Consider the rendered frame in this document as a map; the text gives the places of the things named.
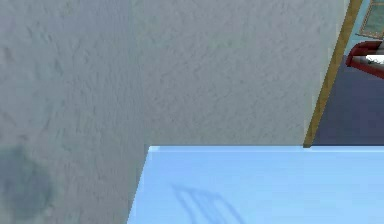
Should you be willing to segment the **wooden door frame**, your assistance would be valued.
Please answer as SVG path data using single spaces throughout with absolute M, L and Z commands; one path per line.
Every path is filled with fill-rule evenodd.
M 302 144 L 304 148 L 310 148 L 315 140 L 322 115 L 326 108 L 338 69 L 343 59 L 344 51 L 347 47 L 354 23 L 357 19 L 357 15 L 363 1 L 364 0 L 350 0 L 347 5 L 344 20 L 340 27 L 340 32 L 337 34 L 335 48 L 332 51 L 332 57 L 330 58 L 329 65 L 316 100 L 316 105 L 314 107 L 308 129 L 306 130 L 305 138 Z

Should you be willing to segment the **framed wall picture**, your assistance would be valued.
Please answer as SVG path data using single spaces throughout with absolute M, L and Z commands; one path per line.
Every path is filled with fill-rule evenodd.
M 384 0 L 370 0 L 359 35 L 373 39 L 384 38 Z

